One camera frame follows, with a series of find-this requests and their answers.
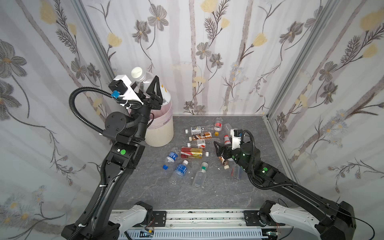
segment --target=vent grille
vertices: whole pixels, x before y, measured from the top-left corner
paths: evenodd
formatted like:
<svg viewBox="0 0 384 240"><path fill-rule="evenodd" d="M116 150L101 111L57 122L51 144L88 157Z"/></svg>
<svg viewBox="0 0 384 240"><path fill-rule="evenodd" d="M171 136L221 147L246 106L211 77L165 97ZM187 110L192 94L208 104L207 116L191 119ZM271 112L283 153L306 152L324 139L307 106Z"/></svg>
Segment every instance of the vent grille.
<svg viewBox="0 0 384 240"><path fill-rule="evenodd" d="M128 235L133 240L145 239L255 239L268 238L262 235L261 229L155 229L153 237L140 237L142 230L128 230ZM124 233L120 234L119 240L127 239Z"/></svg>

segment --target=clear plastic bottle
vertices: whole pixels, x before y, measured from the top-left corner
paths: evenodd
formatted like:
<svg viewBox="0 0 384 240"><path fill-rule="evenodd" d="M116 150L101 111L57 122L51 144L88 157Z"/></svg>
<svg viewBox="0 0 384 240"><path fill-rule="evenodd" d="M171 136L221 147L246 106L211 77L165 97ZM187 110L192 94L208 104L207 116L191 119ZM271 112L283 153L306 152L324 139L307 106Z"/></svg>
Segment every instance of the clear plastic bottle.
<svg viewBox="0 0 384 240"><path fill-rule="evenodd" d="M185 133L186 134L190 133L191 135L196 135L196 134L200 134L202 132L212 131L213 129L214 129L214 126L212 124L207 125L207 126L195 126L195 127L191 127L190 129L186 129Z"/></svg>
<svg viewBox="0 0 384 240"><path fill-rule="evenodd" d="M220 138L214 137L214 138L208 138L208 139L198 139L196 141L187 143L187 147L204 149L207 145L212 145L214 141L220 142Z"/></svg>
<svg viewBox="0 0 384 240"><path fill-rule="evenodd" d="M214 129L216 131L220 132L222 129L222 124L223 124L223 119L222 118L216 118Z"/></svg>
<svg viewBox="0 0 384 240"><path fill-rule="evenodd" d="M149 97L146 94L146 91L155 76L150 72L143 71L140 67L135 67L134 69L132 69L131 76L133 80L137 82L137 86L139 87L139 89L144 92L147 97ZM170 102L170 93L162 83L160 83L160 91L161 95L163 96L163 105L168 104Z"/></svg>
<svg viewBox="0 0 384 240"><path fill-rule="evenodd" d="M177 147L172 148L169 155L166 157L166 163L163 165L163 169L167 170L168 165L176 161L180 154L180 150Z"/></svg>
<svg viewBox="0 0 384 240"><path fill-rule="evenodd" d="M203 162L201 164L201 169L196 173L195 180L193 181L194 187L202 188L205 178L207 176L207 167L208 163Z"/></svg>
<svg viewBox="0 0 384 240"><path fill-rule="evenodd" d="M185 173L187 172L187 165L188 161L184 160L182 163L180 163L177 168L174 170L171 178L169 179L169 182L172 185L176 185L182 177L184 177Z"/></svg>

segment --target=white trash can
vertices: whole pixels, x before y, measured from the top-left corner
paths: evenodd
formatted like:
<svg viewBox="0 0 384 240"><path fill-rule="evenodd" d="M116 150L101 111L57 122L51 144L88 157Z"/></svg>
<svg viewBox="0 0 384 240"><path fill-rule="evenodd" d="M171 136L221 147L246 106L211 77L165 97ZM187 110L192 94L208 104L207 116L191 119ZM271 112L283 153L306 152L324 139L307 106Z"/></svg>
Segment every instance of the white trash can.
<svg viewBox="0 0 384 240"><path fill-rule="evenodd" d="M161 106L161 110L152 110L151 113L154 114L155 119L147 128L145 142L152 147L164 146L173 138L172 101L167 105Z"/></svg>

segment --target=floor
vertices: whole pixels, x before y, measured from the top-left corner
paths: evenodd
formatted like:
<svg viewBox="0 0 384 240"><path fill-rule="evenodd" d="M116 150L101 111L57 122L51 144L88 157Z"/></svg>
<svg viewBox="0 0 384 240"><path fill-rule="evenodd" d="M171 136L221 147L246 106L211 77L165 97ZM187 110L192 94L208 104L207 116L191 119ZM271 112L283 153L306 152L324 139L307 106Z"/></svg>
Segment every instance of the floor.
<svg viewBox="0 0 384 240"><path fill-rule="evenodd" d="M211 209L211 208L258 208L265 200L278 201L283 199L288 205L291 201L272 192L259 190L252 186L246 174L242 179L231 177L230 169L224 170L216 157L214 146L207 146L209 157L193 159L188 164L188 171L178 185L171 185L168 181L172 170L182 162L177 158L168 170L162 168L165 157L170 150L177 146L186 146L189 135L184 129L192 126L213 124L215 117L208 116L179 116L173 117L174 138L163 147L150 147L147 144L141 160L124 185L114 209L129 209L136 202L143 201L154 209ZM267 128L260 116L224 116L223 124L230 123L233 128L247 129L255 138L256 147L261 151L261 159L284 172L276 149L268 134ZM192 187L193 178L200 169L201 163L209 164L204 189Z"/></svg>

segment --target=floral wallpaper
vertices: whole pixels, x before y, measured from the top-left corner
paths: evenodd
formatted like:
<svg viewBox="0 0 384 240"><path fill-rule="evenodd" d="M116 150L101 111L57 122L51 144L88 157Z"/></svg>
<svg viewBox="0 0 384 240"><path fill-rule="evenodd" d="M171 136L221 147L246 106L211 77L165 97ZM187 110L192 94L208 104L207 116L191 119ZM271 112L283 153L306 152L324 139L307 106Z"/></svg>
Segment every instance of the floral wallpaper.
<svg viewBox="0 0 384 240"><path fill-rule="evenodd" d="M140 66L176 114L266 114L324 0L82 0L116 74Z"/></svg>
<svg viewBox="0 0 384 240"><path fill-rule="evenodd" d="M382 233L384 3L341 1L270 121L300 182ZM356 239L372 235L357 222Z"/></svg>
<svg viewBox="0 0 384 240"><path fill-rule="evenodd" d="M2 1L0 21L0 235L61 239L88 204L110 148L74 117L68 97L82 86L106 89L111 78L71 2ZM121 110L93 93L76 106L98 126Z"/></svg>

